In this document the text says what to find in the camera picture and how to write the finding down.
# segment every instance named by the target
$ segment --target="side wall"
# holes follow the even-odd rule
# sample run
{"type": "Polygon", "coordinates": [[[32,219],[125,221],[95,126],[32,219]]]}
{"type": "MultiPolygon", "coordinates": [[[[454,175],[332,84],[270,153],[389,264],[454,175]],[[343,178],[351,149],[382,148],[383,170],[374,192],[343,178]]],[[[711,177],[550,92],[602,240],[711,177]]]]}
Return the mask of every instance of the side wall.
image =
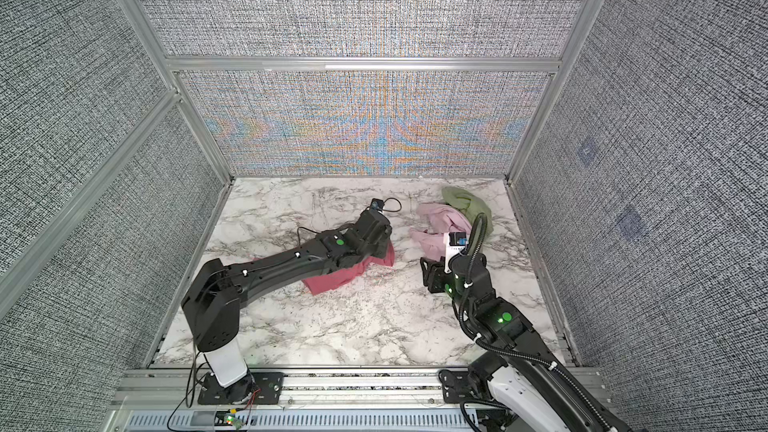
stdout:
{"type": "Polygon", "coordinates": [[[766,0],[606,0],[515,185],[635,427],[768,417],[766,0]]]}
{"type": "MultiPolygon", "coordinates": [[[[13,264],[166,89],[115,0],[0,4],[3,294],[13,264]]],[[[220,190],[171,109],[0,317],[0,430],[98,428],[123,370],[148,352],[220,190]]]]}

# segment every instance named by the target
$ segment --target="blue patch on wall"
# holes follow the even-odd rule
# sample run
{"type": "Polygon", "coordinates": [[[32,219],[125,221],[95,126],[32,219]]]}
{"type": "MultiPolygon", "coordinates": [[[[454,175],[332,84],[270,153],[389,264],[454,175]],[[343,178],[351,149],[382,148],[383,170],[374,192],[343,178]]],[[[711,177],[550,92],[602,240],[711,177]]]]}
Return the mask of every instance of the blue patch on wall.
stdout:
{"type": "Polygon", "coordinates": [[[586,167],[589,167],[594,158],[598,156],[598,144],[592,137],[587,137],[576,150],[576,155],[586,167]]]}
{"type": "Polygon", "coordinates": [[[638,210],[632,205],[624,207],[621,214],[616,216],[616,226],[619,227],[621,235],[627,240],[637,238],[645,230],[643,219],[640,217],[638,210]]]}

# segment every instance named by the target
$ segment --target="red cloth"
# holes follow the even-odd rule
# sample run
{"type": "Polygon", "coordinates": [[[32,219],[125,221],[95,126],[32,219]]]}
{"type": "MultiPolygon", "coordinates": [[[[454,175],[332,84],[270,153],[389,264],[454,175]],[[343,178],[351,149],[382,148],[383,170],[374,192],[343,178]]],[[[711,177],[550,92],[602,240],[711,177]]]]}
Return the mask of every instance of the red cloth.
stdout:
{"type": "Polygon", "coordinates": [[[305,278],[302,282],[312,292],[312,295],[318,295],[351,282],[355,277],[362,275],[366,271],[368,264],[379,264],[386,267],[393,266],[395,264],[395,248],[392,246],[392,242],[387,246],[384,258],[368,257],[353,267],[343,268],[330,274],[318,275],[317,277],[305,278]]]}

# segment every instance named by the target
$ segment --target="pink cloth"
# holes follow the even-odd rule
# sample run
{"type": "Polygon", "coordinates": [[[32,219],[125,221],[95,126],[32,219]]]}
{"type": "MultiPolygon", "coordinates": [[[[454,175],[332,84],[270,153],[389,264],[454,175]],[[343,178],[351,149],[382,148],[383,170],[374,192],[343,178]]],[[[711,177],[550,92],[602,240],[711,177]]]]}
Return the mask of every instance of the pink cloth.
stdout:
{"type": "Polygon", "coordinates": [[[440,260],[440,257],[446,254],[446,246],[442,243],[442,235],[446,232],[466,232],[472,231],[472,225],[469,220],[456,210],[454,207],[446,204],[421,204],[416,208],[416,213],[420,216],[426,216],[429,224],[432,225],[433,234],[416,230],[412,228],[408,233],[411,238],[421,244],[424,250],[424,256],[432,260],[440,260]]]}
{"type": "Polygon", "coordinates": [[[312,295],[318,295],[351,282],[355,277],[362,275],[366,271],[368,264],[379,264],[386,267],[393,266],[395,264],[395,248],[392,246],[392,242],[387,246],[384,258],[368,257],[353,267],[343,268],[330,274],[318,275],[317,277],[305,278],[302,282],[312,292],[312,295]]]}

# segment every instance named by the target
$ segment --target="cloth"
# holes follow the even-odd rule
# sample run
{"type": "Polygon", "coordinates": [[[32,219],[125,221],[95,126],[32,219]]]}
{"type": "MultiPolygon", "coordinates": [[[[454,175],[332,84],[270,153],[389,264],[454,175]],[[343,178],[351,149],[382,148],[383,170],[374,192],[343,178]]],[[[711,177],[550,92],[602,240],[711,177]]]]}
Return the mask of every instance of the cloth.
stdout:
{"type": "Polygon", "coordinates": [[[463,188],[443,187],[442,198],[449,206],[455,207],[464,214],[470,222],[474,222],[475,217],[477,217],[480,212],[484,212],[485,216],[488,218],[486,236],[491,235],[491,232],[493,232],[491,209],[485,205],[485,202],[480,197],[477,197],[471,192],[467,192],[463,188]]]}
{"type": "Polygon", "coordinates": [[[446,245],[442,235],[446,232],[472,231],[472,224],[454,207],[446,204],[421,204],[416,208],[416,213],[427,217],[432,226],[432,234],[412,228],[408,231],[411,238],[422,246],[424,256],[431,260],[440,260],[446,254],[446,245]]]}
{"type": "Polygon", "coordinates": [[[384,258],[366,257],[362,262],[355,264],[350,268],[342,268],[330,274],[305,278],[302,282],[304,282],[304,285],[306,285],[310,292],[312,292],[312,295],[318,295],[350,283],[355,277],[362,275],[369,264],[379,264],[386,267],[393,266],[395,264],[395,248],[392,246],[392,241],[387,245],[386,256],[384,258]]]}

